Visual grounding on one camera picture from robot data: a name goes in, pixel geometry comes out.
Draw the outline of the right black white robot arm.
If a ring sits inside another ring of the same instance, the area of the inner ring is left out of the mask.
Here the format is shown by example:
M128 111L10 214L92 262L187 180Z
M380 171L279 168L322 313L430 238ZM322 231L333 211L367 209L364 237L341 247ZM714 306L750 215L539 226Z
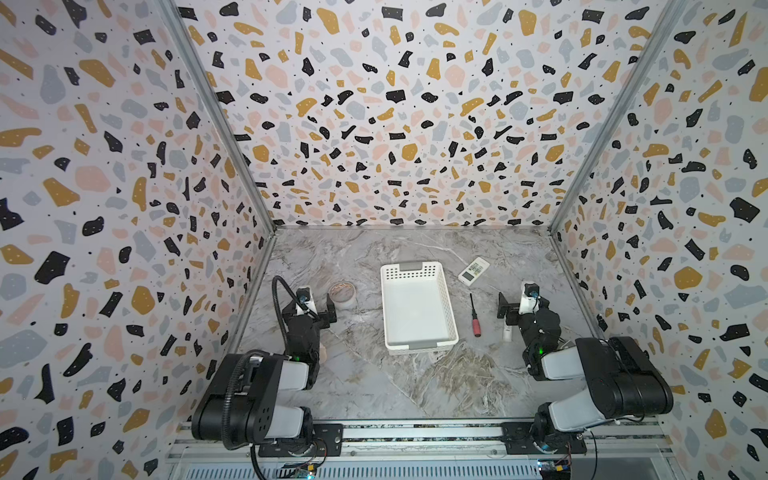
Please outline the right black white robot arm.
M550 309L535 283L522 285L518 302L498 296L497 317L504 338L518 331L524 366L537 381L583 380L585 387L561 400L540 405L520 441L544 453L576 451L586 430L618 420L641 422L669 413L670 385L630 337L561 338L559 315Z

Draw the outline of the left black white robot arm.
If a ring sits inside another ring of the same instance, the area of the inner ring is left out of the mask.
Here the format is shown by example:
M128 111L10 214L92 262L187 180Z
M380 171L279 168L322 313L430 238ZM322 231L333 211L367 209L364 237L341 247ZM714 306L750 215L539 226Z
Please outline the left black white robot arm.
M311 389L321 364L321 331L337 321L330 297L326 309L304 312L294 301L280 311L286 327L283 354L251 350L228 354L217 368L191 419L196 440L216 441L228 450L263 446L271 455L304 456L317 444L307 407L278 403L278 394Z

